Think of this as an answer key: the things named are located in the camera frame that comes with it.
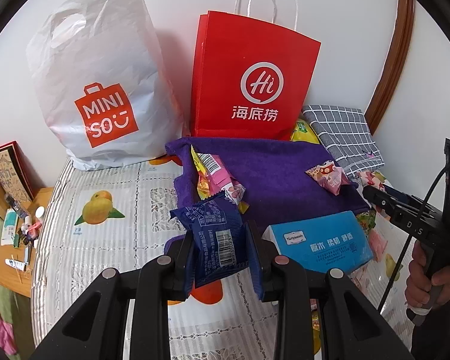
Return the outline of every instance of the human hand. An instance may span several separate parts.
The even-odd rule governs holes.
[[[450,300],[450,266],[446,266],[435,272],[432,280],[425,276],[423,267],[427,263],[425,252],[420,246],[418,240],[415,241],[412,252],[412,261],[408,264],[410,276],[406,280],[405,298],[412,307],[422,307],[430,300],[427,293],[431,286],[443,285],[442,292],[440,292],[434,306],[441,306]]]

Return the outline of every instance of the barcode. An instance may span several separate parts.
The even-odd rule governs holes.
[[[214,174],[217,170],[222,169],[219,164],[214,160],[210,154],[197,154],[200,161],[202,161],[203,166],[207,169],[209,174]]]
[[[232,234],[230,230],[217,231],[218,261],[220,267],[236,264],[235,248],[233,247]]]

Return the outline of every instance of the pink candy wrapper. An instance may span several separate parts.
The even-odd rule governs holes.
[[[210,195],[225,191],[226,197],[234,202],[243,214],[248,208],[248,205],[241,201],[245,187],[228,172],[220,157],[216,154],[197,153],[193,147],[191,154],[197,170],[208,179]]]
[[[388,241],[381,236],[375,229],[370,230],[368,233],[368,244],[373,252],[373,259],[378,263],[382,261],[383,252],[387,247]]]
[[[385,187],[383,186],[385,177],[383,177],[380,172],[365,170],[362,172],[357,172],[357,176],[360,177],[360,181],[363,186],[372,185],[381,191],[385,191]]]
[[[340,193],[341,185],[350,184],[343,168],[336,166],[333,161],[327,161],[321,165],[314,166],[305,173],[335,196]]]

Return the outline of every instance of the orange fruit print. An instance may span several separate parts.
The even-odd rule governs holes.
[[[166,164],[167,162],[173,161],[179,167],[183,166],[182,161],[176,155],[162,155],[161,157],[155,158],[153,160],[149,160],[148,163],[153,166]]]
[[[199,302],[205,304],[218,303],[224,297],[222,281],[215,280],[200,288],[195,288],[195,283],[193,283],[191,295]]]

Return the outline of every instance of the miniso bag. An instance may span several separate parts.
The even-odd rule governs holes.
[[[182,135],[144,0],[67,0],[27,59],[45,122],[75,168],[150,160]]]

